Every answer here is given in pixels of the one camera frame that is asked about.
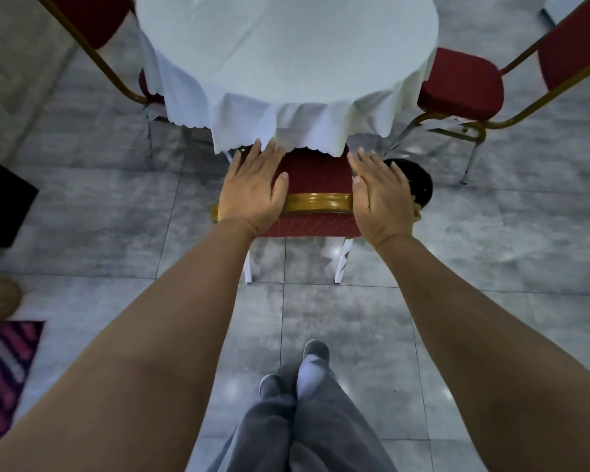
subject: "gray shoe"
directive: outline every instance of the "gray shoe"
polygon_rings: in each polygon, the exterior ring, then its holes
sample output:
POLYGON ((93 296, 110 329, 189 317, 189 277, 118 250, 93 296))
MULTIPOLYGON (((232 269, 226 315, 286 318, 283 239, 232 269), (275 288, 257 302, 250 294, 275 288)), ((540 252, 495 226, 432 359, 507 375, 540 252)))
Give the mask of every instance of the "gray shoe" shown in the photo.
POLYGON ((260 380, 258 388, 258 397, 261 400, 271 399, 280 394, 287 394, 288 388, 279 374, 267 374, 260 380))
POLYGON ((330 364, 330 348, 323 341, 318 339, 308 340, 304 346, 304 358, 309 354, 319 356, 326 363, 330 364))

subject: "right hand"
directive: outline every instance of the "right hand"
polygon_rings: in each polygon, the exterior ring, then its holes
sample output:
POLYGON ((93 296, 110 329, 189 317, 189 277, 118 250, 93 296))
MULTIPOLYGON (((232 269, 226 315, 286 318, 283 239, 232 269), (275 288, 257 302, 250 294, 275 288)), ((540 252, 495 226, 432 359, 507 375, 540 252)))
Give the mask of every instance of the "right hand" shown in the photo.
POLYGON ((391 168, 375 153, 348 154, 356 171, 354 191, 354 219, 362 236, 378 248, 392 237, 413 237, 413 198, 406 175, 395 163, 391 168))

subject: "black object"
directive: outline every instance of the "black object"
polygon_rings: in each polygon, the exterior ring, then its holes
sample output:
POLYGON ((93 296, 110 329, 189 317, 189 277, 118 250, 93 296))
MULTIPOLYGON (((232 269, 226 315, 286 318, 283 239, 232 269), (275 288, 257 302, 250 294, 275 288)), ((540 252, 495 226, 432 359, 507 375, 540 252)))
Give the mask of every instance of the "black object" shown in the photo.
POLYGON ((406 175, 411 186, 411 195, 415 196, 415 202, 424 208, 433 196, 433 179, 424 168, 408 159, 385 159, 383 161, 387 166, 391 167, 391 163, 395 162, 402 172, 406 175))
POLYGON ((39 190, 0 165, 0 248, 13 245, 39 190))

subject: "red chair seat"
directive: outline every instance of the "red chair seat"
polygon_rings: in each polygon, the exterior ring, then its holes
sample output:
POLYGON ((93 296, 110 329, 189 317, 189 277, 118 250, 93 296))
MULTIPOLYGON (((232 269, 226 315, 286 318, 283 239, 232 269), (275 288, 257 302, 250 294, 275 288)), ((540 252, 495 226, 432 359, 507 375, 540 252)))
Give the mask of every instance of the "red chair seat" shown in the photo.
MULTIPOLYGON (((341 157, 310 149, 296 149, 284 156, 273 182, 289 173, 289 194, 351 194, 352 167, 347 146, 341 157)), ((354 215, 343 213, 285 214, 262 237, 360 237, 354 215)))
POLYGON ((492 62, 445 48, 437 48, 417 102, 424 111, 473 121, 491 119, 503 103, 503 79, 492 62))
POLYGON ((144 74, 144 70, 140 71, 140 77, 138 78, 138 83, 140 84, 140 89, 142 89, 142 94, 144 94, 144 97, 146 97, 150 102, 157 102, 158 104, 165 104, 163 95, 151 94, 148 91, 147 77, 144 74))

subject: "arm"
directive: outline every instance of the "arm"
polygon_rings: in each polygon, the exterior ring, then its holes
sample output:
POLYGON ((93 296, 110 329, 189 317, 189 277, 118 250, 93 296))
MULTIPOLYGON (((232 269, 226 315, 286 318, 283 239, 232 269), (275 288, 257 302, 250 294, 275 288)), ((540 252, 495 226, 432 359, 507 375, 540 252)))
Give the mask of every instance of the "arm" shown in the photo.
POLYGON ((363 153, 350 161, 356 221, 396 278, 488 469, 590 470, 590 372, 413 238, 400 169, 363 153))
POLYGON ((237 153, 219 223, 117 317, 0 441, 0 471, 183 471, 252 240, 277 219, 284 155, 237 153))

